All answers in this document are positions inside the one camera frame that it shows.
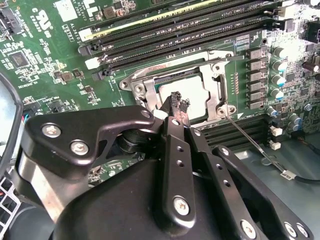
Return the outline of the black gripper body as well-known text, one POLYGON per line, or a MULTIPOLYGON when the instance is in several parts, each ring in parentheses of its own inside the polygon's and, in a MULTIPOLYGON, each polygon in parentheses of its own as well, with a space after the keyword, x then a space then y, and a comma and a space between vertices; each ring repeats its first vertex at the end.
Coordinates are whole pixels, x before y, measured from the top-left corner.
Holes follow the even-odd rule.
MULTIPOLYGON (((59 217, 56 240, 168 240, 155 221, 161 163, 144 160, 74 199, 59 217)), ((234 228, 210 180, 195 176, 195 225, 184 240, 233 240, 234 228)))

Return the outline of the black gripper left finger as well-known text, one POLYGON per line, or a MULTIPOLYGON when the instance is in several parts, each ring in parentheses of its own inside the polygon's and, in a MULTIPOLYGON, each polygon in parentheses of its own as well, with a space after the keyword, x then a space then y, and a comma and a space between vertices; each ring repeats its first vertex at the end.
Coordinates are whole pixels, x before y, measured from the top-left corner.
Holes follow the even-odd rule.
POLYGON ((141 131, 143 151, 160 162, 156 224, 180 233, 181 119, 155 118, 140 105, 61 112, 30 118, 21 138, 16 170, 54 221, 77 197, 91 190, 88 178, 118 135, 141 131))

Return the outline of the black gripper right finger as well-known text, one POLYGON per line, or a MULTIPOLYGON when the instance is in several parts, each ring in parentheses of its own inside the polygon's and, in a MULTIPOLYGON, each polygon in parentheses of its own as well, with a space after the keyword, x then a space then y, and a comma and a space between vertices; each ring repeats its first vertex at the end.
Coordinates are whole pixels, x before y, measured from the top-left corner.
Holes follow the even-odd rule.
POLYGON ((210 149, 189 124, 179 159, 179 237, 182 240, 312 240, 308 226, 227 147, 210 149))

